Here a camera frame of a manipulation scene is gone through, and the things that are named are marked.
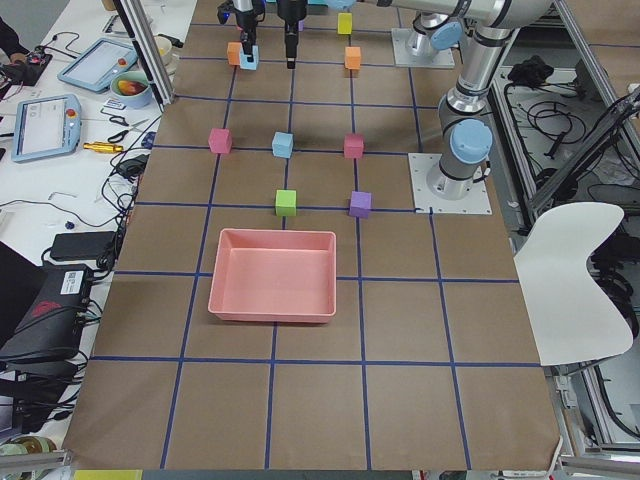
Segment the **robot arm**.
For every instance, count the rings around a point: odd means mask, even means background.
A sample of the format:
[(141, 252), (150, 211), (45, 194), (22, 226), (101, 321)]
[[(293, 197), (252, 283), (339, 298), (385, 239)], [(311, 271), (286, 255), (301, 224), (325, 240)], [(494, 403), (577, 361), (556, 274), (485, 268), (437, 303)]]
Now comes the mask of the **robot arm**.
[[(289, 68), (295, 67), (299, 32), (307, 16), (306, 1), (278, 1), (277, 16), (284, 22), (285, 58)], [(245, 62), (249, 67), (258, 63), (257, 26), (264, 21), (264, 1), (224, 1), (217, 8), (220, 24), (230, 17), (236, 19), (240, 31), (239, 52), (233, 56), (234, 63)], [(450, 16), (429, 12), (418, 12), (410, 29), (395, 29), (392, 32), (394, 58), (398, 65), (432, 65), (439, 55), (450, 51), (459, 43), (461, 25)]]
[[(459, 21), (475, 22), (468, 42), (462, 72), (457, 82), (440, 101), (438, 114), (443, 140), (447, 144), (439, 162), (431, 167), (426, 183), (434, 195), (457, 201), (471, 189), (479, 165), (487, 160), (493, 135), (479, 119), (486, 106), (486, 95), (500, 60), (514, 31), (538, 20), (549, 8), (548, 1), (376, 1), (379, 8), (396, 7), (418, 13), (414, 30), (428, 30), (435, 50), (456, 43), (460, 35), (447, 35), (449, 27), (458, 29)], [(430, 27), (427, 20), (434, 19)]]

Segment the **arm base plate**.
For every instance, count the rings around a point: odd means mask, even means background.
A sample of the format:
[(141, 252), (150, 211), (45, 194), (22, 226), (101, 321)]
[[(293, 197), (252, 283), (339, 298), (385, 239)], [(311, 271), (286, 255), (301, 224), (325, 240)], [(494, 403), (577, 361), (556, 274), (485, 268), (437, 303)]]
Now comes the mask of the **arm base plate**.
[(437, 42), (435, 35), (423, 35), (414, 29), (391, 30), (394, 62), (398, 67), (453, 69), (453, 42)]
[(466, 180), (454, 180), (440, 169), (441, 154), (409, 153), (414, 210), (422, 214), (491, 215), (482, 169)]

